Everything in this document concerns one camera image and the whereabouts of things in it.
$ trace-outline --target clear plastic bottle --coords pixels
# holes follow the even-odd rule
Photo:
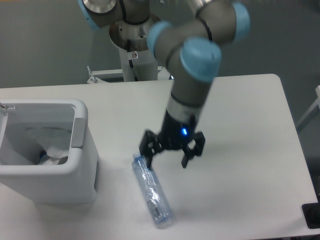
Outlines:
[[[173,218],[169,203],[154,171],[140,154],[133,155],[132,168],[154,223],[163,225]]]

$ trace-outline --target blue led light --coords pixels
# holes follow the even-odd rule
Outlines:
[[[181,132],[182,132],[182,135],[184,135],[184,136],[187,136],[187,135],[188,135],[188,132],[187,132],[187,129],[186,129],[186,128],[182,128],[182,129],[181,129]]]

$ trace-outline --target light blue joint cover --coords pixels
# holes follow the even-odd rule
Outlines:
[[[170,22],[168,21],[159,21],[157,23],[155,23],[151,30],[148,33],[148,37],[146,40],[146,44],[148,45],[148,48],[151,52],[153,52],[153,54],[155,53],[155,46],[156,46],[156,42],[158,40],[158,37],[160,36],[160,34],[163,32],[163,30],[165,30],[166,28],[171,27]]]
[[[233,41],[239,41],[250,32],[250,16],[247,8],[240,2],[232,3],[236,14],[236,30]]]
[[[211,83],[219,74],[222,53],[214,42],[203,37],[190,37],[183,43],[180,59],[193,78]]]
[[[84,3],[82,2],[82,0],[78,0],[78,4],[81,8],[81,11],[86,19],[86,21],[88,22],[90,28],[92,30],[97,30],[97,29],[100,29],[100,27],[98,27],[98,25],[92,20],[92,18],[90,17],[89,13],[87,12],[85,6],[84,6]]]

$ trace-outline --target gray floor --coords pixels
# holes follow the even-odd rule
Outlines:
[[[151,2],[155,14],[174,24],[193,18],[184,0]],[[320,85],[319,1],[241,2],[251,16],[251,33],[222,47],[220,75],[278,75],[296,122]],[[0,88],[84,84],[87,65],[119,69],[108,30],[91,31],[76,0],[0,2]],[[320,116],[299,137],[312,175],[320,175]]]

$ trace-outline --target white bin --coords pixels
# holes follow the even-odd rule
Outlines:
[[[76,99],[0,99],[0,182],[39,203],[87,203],[97,197],[99,154],[88,109]],[[43,147],[30,129],[71,133],[65,163],[40,165]]]

